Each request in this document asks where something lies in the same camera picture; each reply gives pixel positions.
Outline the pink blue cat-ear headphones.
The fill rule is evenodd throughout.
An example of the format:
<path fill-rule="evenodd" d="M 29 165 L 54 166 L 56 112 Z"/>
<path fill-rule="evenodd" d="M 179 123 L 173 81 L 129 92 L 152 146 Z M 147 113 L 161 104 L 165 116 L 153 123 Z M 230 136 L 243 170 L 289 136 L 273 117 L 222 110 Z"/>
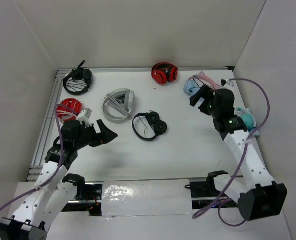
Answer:
<path fill-rule="evenodd" d="M 199 89 L 203 86 L 209 86 L 215 90 L 219 88 L 219 85 L 215 83 L 213 79 L 208 77 L 204 72 L 200 72 L 199 74 L 195 74 L 191 76 L 184 84 L 183 91 L 189 95 L 193 96 L 196 94 Z"/>

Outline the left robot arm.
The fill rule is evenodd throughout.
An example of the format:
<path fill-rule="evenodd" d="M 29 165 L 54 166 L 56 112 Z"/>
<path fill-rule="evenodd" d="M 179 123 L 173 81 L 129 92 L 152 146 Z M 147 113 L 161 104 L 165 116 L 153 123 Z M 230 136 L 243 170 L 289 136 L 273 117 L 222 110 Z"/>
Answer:
<path fill-rule="evenodd" d="M 24 200 L 9 218 L 0 219 L 2 240 L 44 240 L 65 205 L 86 195 L 85 179 L 68 172 L 78 151 L 110 143 L 117 134 L 97 120 L 100 132 L 86 120 L 69 120 L 48 150 L 34 187 L 22 194 Z"/>

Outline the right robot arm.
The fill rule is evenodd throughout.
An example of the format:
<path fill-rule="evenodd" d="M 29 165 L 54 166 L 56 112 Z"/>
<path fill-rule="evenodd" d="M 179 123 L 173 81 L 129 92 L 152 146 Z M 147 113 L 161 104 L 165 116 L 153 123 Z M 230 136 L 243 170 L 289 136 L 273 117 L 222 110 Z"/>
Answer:
<path fill-rule="evenodd" d="M 208 194 L 226 195 L 233 200 L 245 221 L 279 215 L 287 189 L 268 172 L 251 142 L 244 121 L 235 115 L 233 92 L 204 85 L 190 97 L 190 105 L 195 106 L 200 99 L 203 102 L 199 110 L 213 118 L 215 129 L 237 161 L 236 171 L 242 173 L 245 181 L 245 184 L 240 184 L 234 175 L 230 176 L 223 170 L 211 172 L 206 179 Z"/>

